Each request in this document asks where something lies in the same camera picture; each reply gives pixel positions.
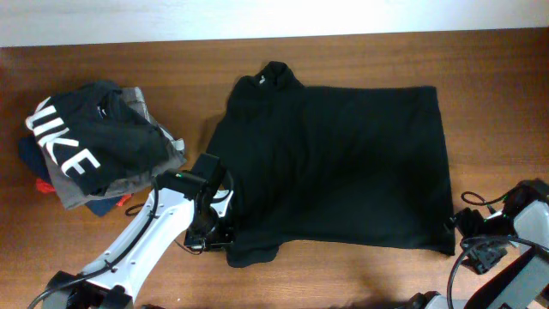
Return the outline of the black t-shirt small logo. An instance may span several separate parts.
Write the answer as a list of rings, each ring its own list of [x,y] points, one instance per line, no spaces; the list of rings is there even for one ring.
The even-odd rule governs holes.
[[[433,86],[306,86],[270,62],[236,82],[207,151],[234,183],[234,268],[294,240],[455,252]]]

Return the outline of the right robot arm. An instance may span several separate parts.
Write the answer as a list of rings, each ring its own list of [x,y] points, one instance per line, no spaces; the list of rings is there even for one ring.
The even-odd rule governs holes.
[[[464,191],[463,202],[490,211],[465,208],[449,219],[461,234],[462,253],[449,273],[446,292],[417,293],[399,307],[416,309],[526,308],[533,302],[548,307],[548,183],[523,180],[501,197],[485,200]],[[512,246],[519,255],[470,298],[453,298],[458,270],[466,267],[484,275],[505,257]]]

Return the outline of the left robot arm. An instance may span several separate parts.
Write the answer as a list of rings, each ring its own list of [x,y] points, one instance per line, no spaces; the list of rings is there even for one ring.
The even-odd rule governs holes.
[[[44,308],[131,308],[142,284],[179,235],[191,254],[233,242],[232,175],[220,158],[201,154],[189,171],[166,171],[135,219],[77,275],[59,271],[30,304]]]

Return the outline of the grey folded garment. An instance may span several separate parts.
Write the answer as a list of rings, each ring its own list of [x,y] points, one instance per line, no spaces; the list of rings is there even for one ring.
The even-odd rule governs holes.
[[[121,197],[184,162],[184,141],[148,113],[136,88],[109,81],[46,98],[26,120],[66,209]]]

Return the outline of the black Nike t-shirt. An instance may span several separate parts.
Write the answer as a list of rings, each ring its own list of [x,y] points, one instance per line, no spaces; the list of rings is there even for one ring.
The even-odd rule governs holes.
[[[167,138],[122,100],[114,82],[92,82],[40,102],[26,126],[45,154],[85,195],[168,160]]]

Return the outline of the red orange garment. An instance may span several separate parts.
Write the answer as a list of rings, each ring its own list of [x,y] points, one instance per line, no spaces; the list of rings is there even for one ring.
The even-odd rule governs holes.
[[[44,193],[44,194],[48,194],[48,193],[53,193],[55,192],[55,188],[45,182],[43,179],[41,178],[36,178],[36,181],[35,181],[35,186],[36,186],[36,189],[41,192],[41,193]],[[132,198],[132,195],[129,194],[129,195],[124,195],[124,196],[121,196],[121,197],[115,197],[115,205],[118,206],[118,207],[121,207],[123,206],[128,200],[130,200]]]

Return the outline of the navy folded garment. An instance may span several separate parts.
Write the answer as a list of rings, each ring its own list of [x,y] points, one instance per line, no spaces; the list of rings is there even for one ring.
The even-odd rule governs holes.
[[[37,178],[41,178],[45,182],[51,184],[51,178],[45,164],[45,159],[32,135],[24,136],[19,139],[18,156]],[[112,197],[86,202],[85,205],[92,213],[102,217],[116,206],[115,203],[115,197]]]

